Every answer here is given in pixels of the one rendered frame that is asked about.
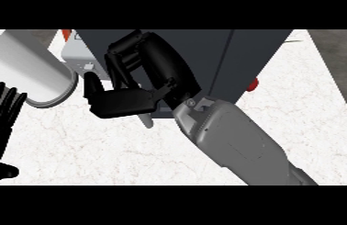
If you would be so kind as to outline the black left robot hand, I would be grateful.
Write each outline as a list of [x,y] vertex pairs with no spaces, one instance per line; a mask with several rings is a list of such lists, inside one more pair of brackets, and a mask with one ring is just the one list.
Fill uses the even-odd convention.
[[26,93],[16,96],[17,89],[11,87],[5,92],[5,83],[0,82],[0,159],[8,144],[8,137],[11,133],[11,126],[20,113]]

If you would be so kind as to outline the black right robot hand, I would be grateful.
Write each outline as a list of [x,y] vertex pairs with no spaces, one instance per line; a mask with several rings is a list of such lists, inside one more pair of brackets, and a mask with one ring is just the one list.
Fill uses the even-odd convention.
[[104,62],[112,90],[92,72],[84,73],[84,98],[98,118],[153,113],[159,100],[175,109],[200,92],[185,61],[154,32],[135,29],[110,43]]

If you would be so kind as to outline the dark grey cabinet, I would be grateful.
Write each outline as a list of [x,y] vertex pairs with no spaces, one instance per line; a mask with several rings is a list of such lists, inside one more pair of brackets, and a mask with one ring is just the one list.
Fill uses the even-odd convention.
[[236,103],[290,29],[233,29],[206,95]]

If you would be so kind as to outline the white cylinder canister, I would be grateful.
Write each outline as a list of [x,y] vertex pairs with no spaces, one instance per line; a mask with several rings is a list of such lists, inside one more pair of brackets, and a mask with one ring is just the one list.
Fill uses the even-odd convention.
[[57,106],[75,90],[76,72],[26,29],[0,29],[0,81],[26,93],[25,102],[35,108]]

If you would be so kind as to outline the pale grey appliance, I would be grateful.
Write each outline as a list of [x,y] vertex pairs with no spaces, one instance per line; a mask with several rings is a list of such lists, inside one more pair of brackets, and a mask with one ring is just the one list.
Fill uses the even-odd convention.
[[79,76],[84,76],[85,72],[94,72],[100,80],[109,79],[107,72],[95,60],[91,51],[75,31],[72,31],[66,40],[60,52],[60,58]]

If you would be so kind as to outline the small red object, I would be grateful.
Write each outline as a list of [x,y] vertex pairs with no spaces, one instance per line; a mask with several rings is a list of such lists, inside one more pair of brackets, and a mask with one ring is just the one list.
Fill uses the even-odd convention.
[[255,90],[258,86],[258,80],[255,78],[255,80],[249,83],[247,87],[246,87],[246,92],[252,92]]

